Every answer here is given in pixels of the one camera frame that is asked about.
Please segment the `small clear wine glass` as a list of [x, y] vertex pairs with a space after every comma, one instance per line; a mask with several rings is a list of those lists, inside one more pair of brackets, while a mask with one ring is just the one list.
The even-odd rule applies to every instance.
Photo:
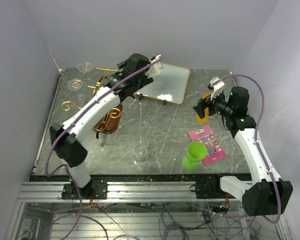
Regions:
[[82, 90], [84, 83], [79, 78], [73, 78], [67, 82], [67, 88], [70, 91], [70, 95], [73, 99], [83, 101], [84, 100], [84, 93]]

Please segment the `large clear wine glass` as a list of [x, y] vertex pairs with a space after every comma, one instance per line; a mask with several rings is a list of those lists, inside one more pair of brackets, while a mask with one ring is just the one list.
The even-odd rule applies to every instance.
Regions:
[[94, 68], [94, 66], [92, 65], [91, 62], [82, 62], [82, 63], [79, 63], [77, 66], [77, 70], [81, 73], [90, 72], [93, 68]]

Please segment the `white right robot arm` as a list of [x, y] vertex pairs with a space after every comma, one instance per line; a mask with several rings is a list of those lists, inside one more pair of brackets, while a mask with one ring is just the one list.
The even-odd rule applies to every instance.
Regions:
[[251, 185], [233, 175], [225, 175], [210, 186], [216, 198], [229, 193], [240, 200], [245, 213], [250, 216], [280, 217], [284, 213], [293, 192], [290, 181], [283, 180], [275, 170], [262, 147], [254, 118], [248, 115], [249, 91], [244, 87], [231, 88], [225, 98], [222, 87], [209, 87], [211, 93], [198, 100], [193, 107], [198, 116], [219, 114], [225, 128], [238, 143], [247, 162]]

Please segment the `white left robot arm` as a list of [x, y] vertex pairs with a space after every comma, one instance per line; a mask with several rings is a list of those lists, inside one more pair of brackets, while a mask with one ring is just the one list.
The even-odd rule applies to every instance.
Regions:
[[85, 164], [88, 151], [83, 140], [110, 110], [154, 81], [153, 78], [162, 71], [161, 60], [161, 55], [148, 58], [139, 53], [132, 54], [117, 65], [117, 71], [102, 80], [96, 94], [81, 110], [62, 124], [50, 126], [48, 156], [56, 153], [63, 160], [63, 167], [79, 198], [86, 199], [93, 192], [93, 180]]

